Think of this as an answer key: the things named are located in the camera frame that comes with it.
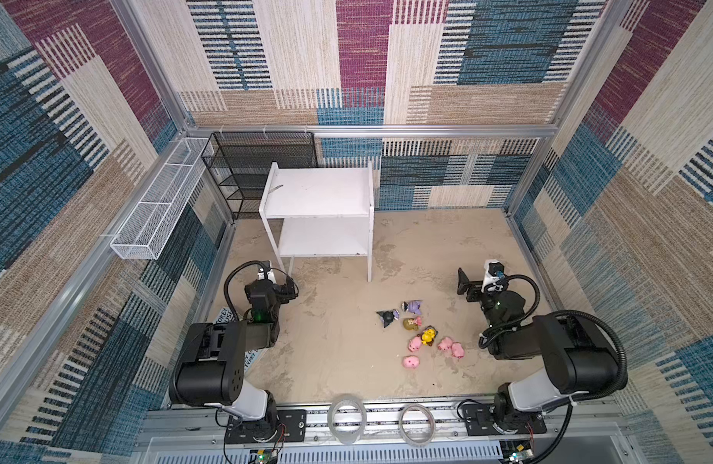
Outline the pink pig toy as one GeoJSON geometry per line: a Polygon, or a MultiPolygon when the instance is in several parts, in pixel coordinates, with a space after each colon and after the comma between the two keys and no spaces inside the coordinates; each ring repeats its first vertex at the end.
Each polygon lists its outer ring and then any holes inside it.
{"type": "Polygon", "coordinates": [[[415,336],[408,342],[408,350],[411,353],[414,353],[414,352],[420,350],[421,346],[422,346],[422,341],[419,336],[415,336]]]}
{"type": "Polygon", "coordinates": [[[446,336],[445,338],[443,338],[440,341],[438,348],[440,351],[450,352],[453,344],[454,344],[454,340],[452,338],[450,338],[449,336],[446,336]]]}
{"type": "Polygon", "coordinates": [[[402,360],[402,365],[406,369],[415,369],[420,366],[420,358],[418,356],[406,356],[402,360]]]}
{"type": "Polygon", "coordinates": [[[465,349],[459,342],[454,342],[451,345],[451,355],[455,359],[463,359],[465,357],[465,349]]]}

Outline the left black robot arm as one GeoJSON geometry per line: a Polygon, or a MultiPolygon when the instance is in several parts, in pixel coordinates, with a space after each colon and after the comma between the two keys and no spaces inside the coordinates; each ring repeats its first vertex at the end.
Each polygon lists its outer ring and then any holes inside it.
{"type": "Polygon", "coordinates": [[[229,416],[225,441],[269,443],[284,439],[286,425],[279,419],[271,392],[246,380],[246,354],[275,346],[280,334],[280,310],[299,295],[294,280],[278,272],[269,261],[251,260],[231,272],[223,283],[230,302],[229,285],[243,270],[254,267],[258,278],[244,286],[250,308],[226,323],[194,323],[186,334],[172,370],[168,394],[173,405],[207,407],[229,416]]]}

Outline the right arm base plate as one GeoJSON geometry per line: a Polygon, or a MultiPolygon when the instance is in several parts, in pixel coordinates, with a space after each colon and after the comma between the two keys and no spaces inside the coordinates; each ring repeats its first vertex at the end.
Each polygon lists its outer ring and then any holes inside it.
{"type": "Polygon", "coordinates": [[[495,413],[490,403],[462,402],[458,405],[458,416],[465,424],[469,436],[501,436],[544,434],[547,426],[540,413],[508,412],[495,413]]]}

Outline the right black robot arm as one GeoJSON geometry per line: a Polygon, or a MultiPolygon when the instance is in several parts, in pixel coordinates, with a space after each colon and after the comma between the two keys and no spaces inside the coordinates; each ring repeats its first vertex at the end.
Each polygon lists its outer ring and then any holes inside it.
{"type": "Polygon", "coordinates": [[[541,291],[525,275],[507,274],[497,260],[482,280],[457,272],[457,293],[477,303],[488,324],[478,346],[497,361],[540,358],[543,367],[523,380],[502,384],[490,403],[463,400],[457,413],[468,435],[543,433],[543,415],[561,406],[611,396],[628,382],[628,359],[616,332],[578,310],[539,315],[541,291]]]}

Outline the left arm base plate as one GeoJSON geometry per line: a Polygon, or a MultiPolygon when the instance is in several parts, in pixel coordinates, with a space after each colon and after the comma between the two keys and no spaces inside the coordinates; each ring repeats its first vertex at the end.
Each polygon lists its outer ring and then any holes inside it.
{"type": "Polygon", "coordinates": [[[230,416],[223,442],[225,445],[253,445],[304,442],[306,411],[283,410],[265,413],[257,421],[244,421],[230,416]]]}

